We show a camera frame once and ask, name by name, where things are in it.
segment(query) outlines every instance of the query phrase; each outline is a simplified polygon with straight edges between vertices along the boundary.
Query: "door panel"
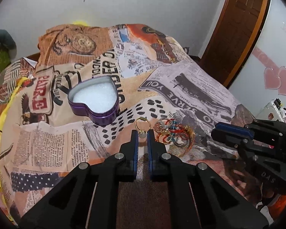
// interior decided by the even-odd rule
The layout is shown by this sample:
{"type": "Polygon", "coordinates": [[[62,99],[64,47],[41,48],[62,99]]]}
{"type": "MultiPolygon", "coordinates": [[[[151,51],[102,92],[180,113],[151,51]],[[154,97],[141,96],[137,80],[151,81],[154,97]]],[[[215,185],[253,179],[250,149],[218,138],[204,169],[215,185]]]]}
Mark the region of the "door panel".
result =
{"type": "Polygon", "coordinates": [[[209,42],[201,67],[224,83],[243,53],[263,0],[229,0],[215,37],[209,42]]]}

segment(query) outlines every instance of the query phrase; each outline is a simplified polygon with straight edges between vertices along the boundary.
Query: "pink heart sticker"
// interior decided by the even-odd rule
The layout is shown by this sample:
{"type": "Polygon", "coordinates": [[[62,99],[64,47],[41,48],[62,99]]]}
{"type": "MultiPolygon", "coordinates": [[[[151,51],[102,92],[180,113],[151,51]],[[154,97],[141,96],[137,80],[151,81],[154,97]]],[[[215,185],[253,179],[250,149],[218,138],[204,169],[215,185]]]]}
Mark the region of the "pink heart sticker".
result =
{"type": "Polygon", "coordinates": [[[265,89],[279,89],[281,87],[281,79],[276,76],[273,69],[267,67],[264,71],[265,89]]]}
{"type": "Polygon", "coordinates": [[[278,76],[281,79],[281,87],[278,90],[279,95],[286,95],[286,66],[281,66],[278,71],[278,76]]]}

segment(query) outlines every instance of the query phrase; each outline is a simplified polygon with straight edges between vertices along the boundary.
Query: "purple heart-shaped tin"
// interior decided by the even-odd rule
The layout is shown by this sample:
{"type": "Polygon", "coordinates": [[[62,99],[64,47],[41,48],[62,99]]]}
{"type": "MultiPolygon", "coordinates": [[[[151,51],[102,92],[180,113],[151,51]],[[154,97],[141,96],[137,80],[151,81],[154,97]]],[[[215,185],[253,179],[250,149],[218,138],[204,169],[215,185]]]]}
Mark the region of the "purple heart-shaped tin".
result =
{"type": "Polygon", "coordinates": [[[68,101],[75,115],[88,116],[99,126],[111,124],[120,110],[118,92],[110,76],[79,83],[69,91],[68,101]]]}

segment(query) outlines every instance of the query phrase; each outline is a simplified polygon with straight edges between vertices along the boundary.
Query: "printed bedspread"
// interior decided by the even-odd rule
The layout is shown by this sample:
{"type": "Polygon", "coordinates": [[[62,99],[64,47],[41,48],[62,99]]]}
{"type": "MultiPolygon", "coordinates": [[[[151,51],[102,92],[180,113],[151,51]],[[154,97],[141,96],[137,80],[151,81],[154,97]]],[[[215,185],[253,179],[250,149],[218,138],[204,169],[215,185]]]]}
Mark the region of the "printed bedspread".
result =
{"type": "MultiPolygon", "coordinates": [[[[6,207],[0,205],[15,223],[79,163],[100,163],[118,152],[140,116],[152,127],[160,118],[191,125],[194,147],[170,144],[167,151],[187,163],[207,163],[250,202],[258,201],[259,185],[237,151],[212,141],[209,133],[218,121],[250,123],[251,113],[172,37],[142,24],[60,25],[39,38],[39,48],[36,69],[20,59],[0,75],[0,114],[17,81],[28,78],[10,105],[0,142],[6,207]],[[67,100],[72,87],[101,75],[112,77],[121,109],[105,127],[74,115],[67,100]]],[[[140,139],[137,180],[119,187],[117,228],[170,228],[167,186],[150,182],[145,153],[146,139],[140,139]]]]}

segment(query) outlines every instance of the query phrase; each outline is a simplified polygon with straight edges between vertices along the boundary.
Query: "purple box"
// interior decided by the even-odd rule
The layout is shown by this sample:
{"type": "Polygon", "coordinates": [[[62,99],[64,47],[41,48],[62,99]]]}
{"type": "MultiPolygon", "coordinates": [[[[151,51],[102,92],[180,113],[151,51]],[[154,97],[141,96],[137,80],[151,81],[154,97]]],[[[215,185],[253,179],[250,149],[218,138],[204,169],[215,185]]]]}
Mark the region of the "purple box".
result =
{"type": "Polygon", "coordinates": [[[96,113],[92,111],[86,104],[84,103],[78,103],[78,102],[73,102],[74,95],[83,88],[86,88],[88,86],[94,85],[94,84],[100,84],[100,83],[106,83],[110,82],[112,83],[113,87],[115,88],[115,84],[112,81],[110,76],[103,76],[103,77],[95,77],[89,80],[86,80],[82,83],[79,83],[78,85],[74,86],[68,94],[68,101],[69,105],[75,115],[80,115],[80,116],[88,116],[95,124],[99,126],[107,126],[111,124],[116,117],[118,116],[118,112],[120,110],[119,106],[119,96],[118,92],[115,88],[116,91],[116,102],[114,106],[109,109],[108,111],[104,113],[96,113]]]}

